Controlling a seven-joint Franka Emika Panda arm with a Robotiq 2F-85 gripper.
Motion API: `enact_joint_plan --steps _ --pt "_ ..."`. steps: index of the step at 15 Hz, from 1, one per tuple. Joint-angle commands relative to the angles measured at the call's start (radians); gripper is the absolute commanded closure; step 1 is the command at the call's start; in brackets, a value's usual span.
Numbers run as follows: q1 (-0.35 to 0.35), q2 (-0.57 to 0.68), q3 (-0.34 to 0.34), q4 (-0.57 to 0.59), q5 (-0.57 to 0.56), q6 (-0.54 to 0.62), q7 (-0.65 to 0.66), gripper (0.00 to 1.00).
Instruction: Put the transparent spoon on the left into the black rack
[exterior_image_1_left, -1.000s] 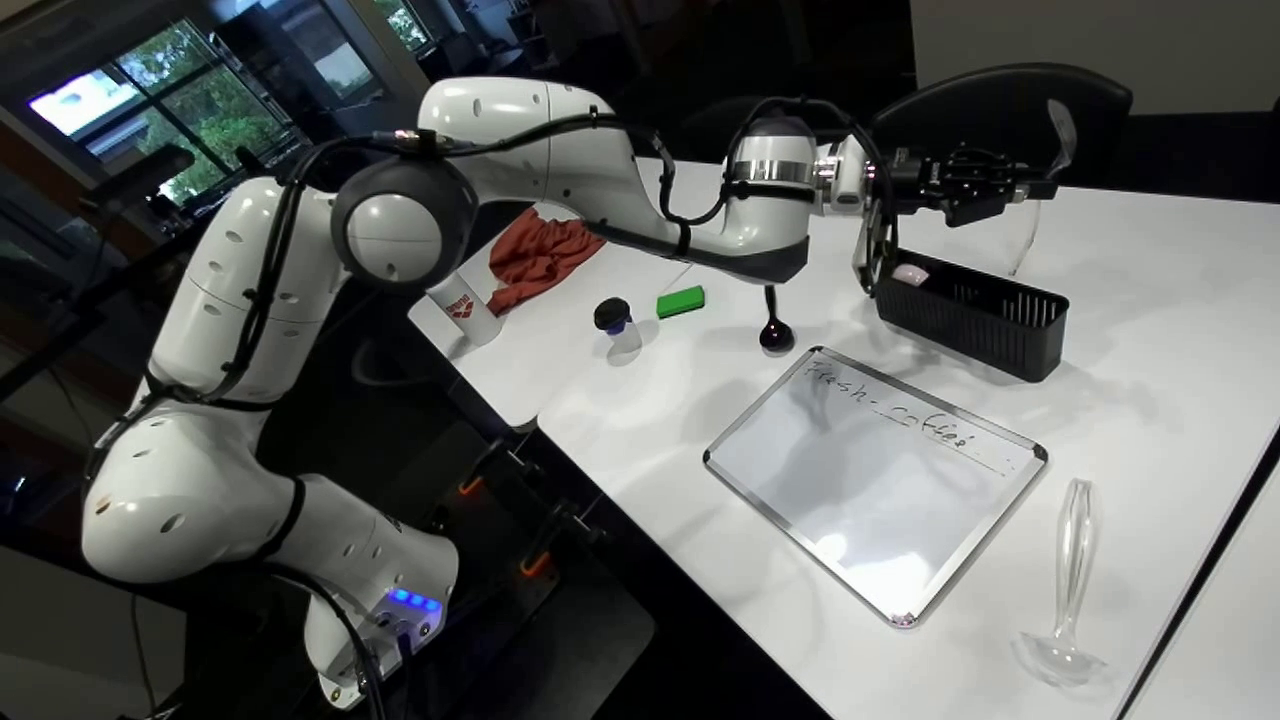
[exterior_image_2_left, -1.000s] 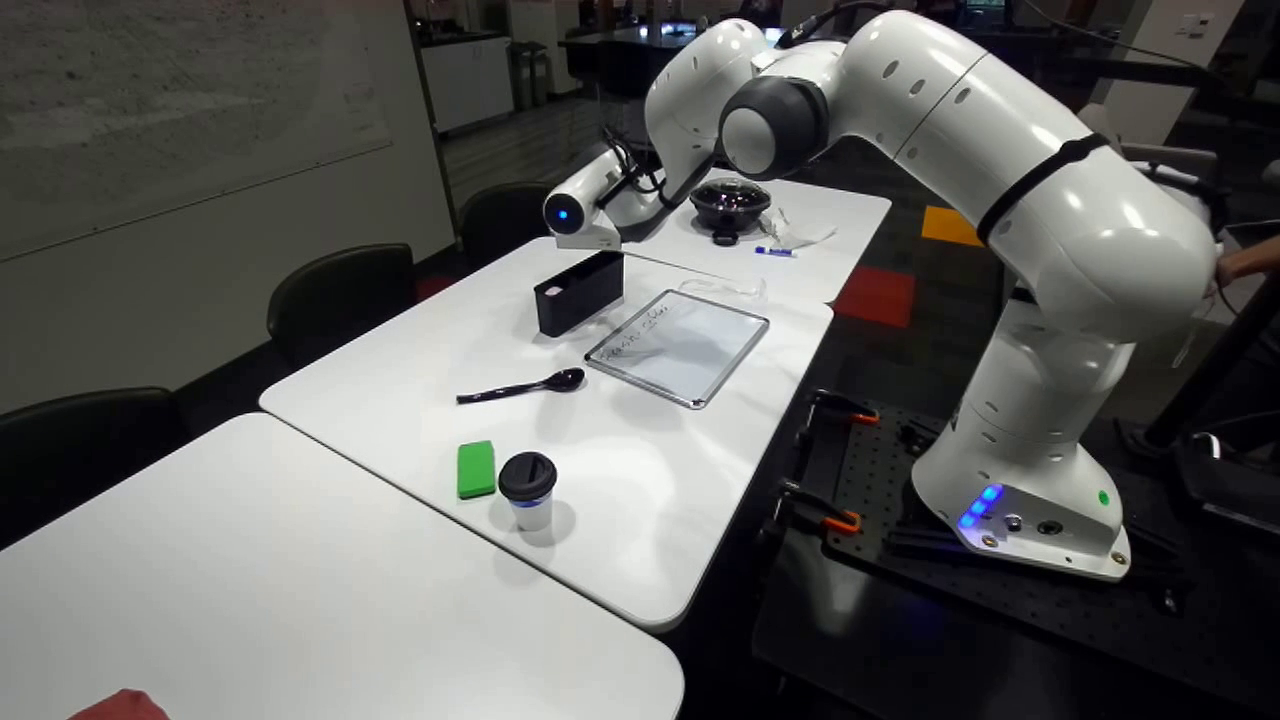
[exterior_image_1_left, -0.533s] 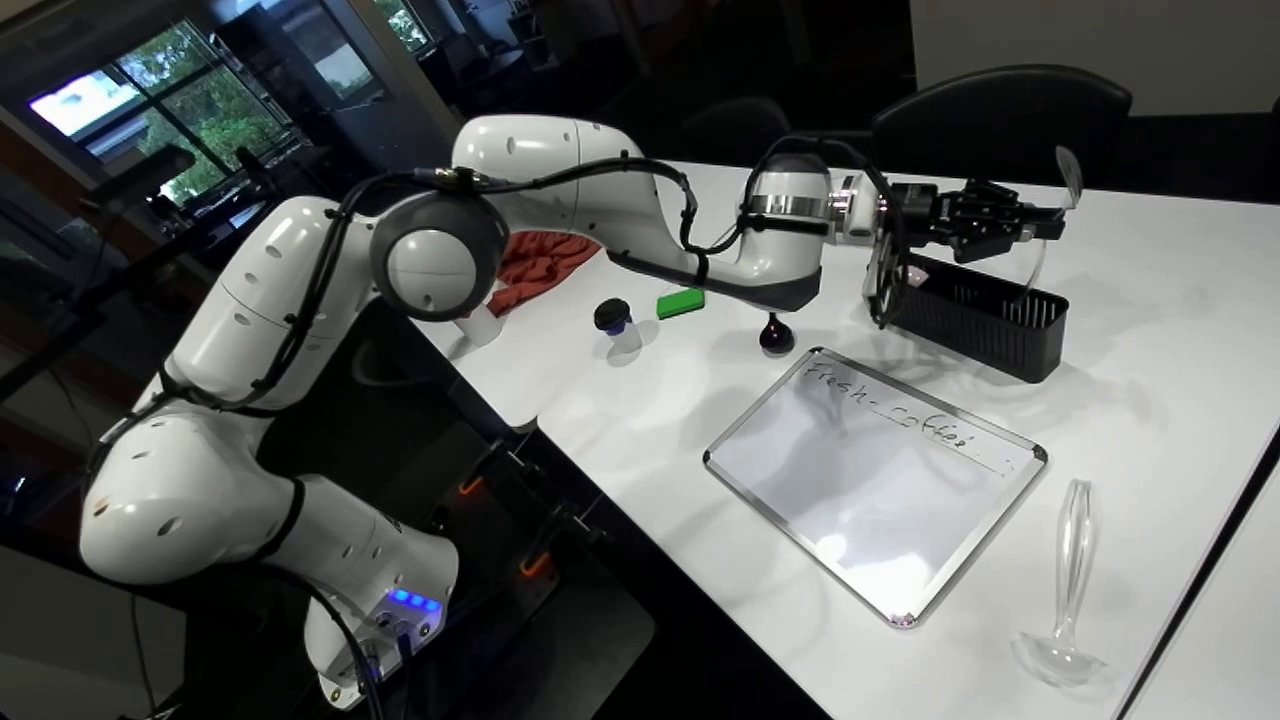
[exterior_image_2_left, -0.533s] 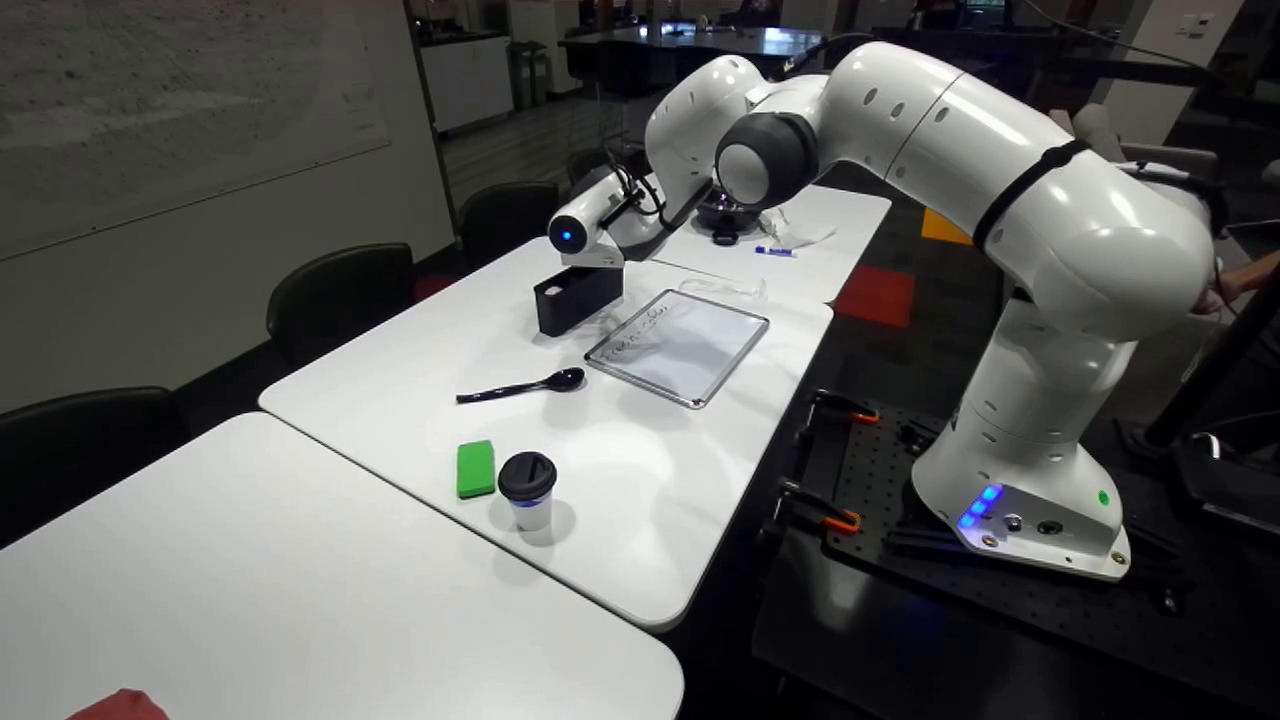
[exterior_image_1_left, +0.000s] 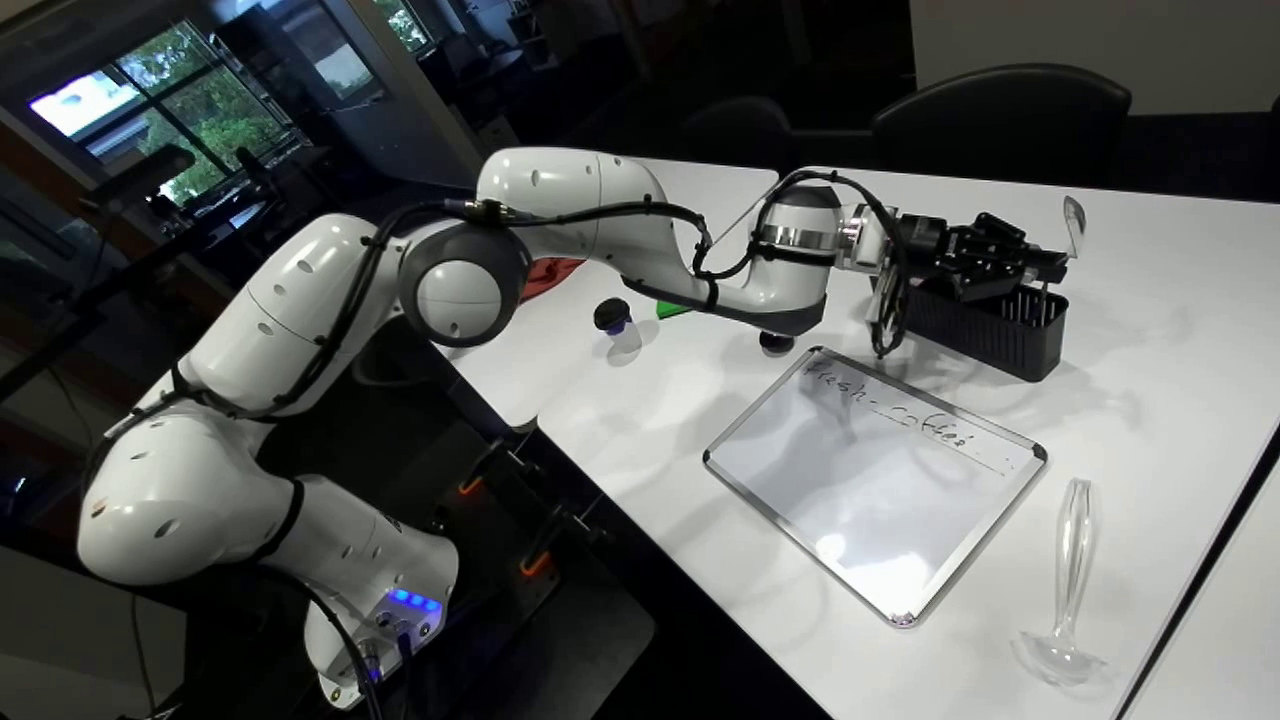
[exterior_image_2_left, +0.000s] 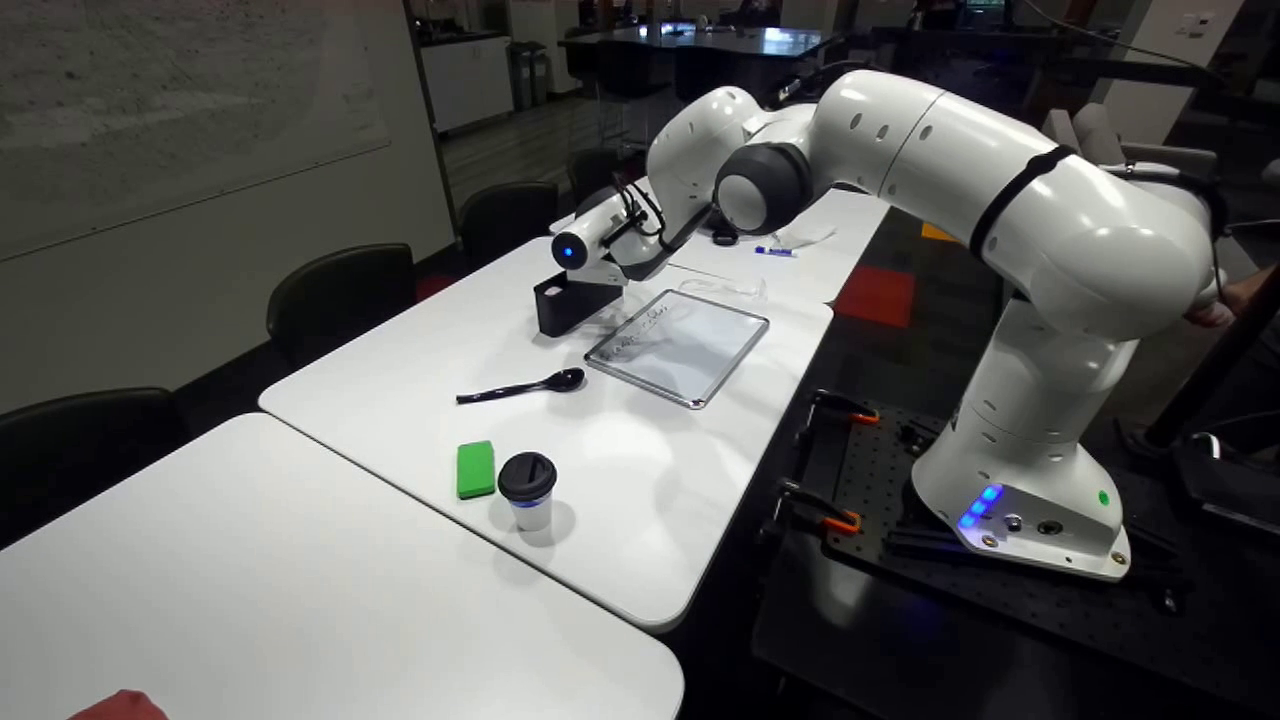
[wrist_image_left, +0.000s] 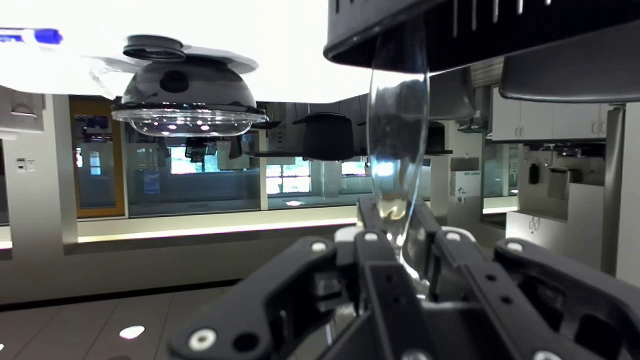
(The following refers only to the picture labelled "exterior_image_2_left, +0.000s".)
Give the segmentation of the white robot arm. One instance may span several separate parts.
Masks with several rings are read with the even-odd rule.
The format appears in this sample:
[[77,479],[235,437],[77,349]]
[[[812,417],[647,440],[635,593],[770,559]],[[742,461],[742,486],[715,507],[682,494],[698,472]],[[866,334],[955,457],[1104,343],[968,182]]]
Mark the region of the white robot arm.
[[635,183],[554,230],[554,262],[583,285],[644,279],[708,218],[765,236],[833,190],[951,231],[1010,285],[962,408],[913,464],[917,502],[978,556],[1122,581],[1125,502],[1084,427],[1140,340],[1208,295],[1211,203],[935,84],[852,67],[788,108],[704,93],[655,133]]

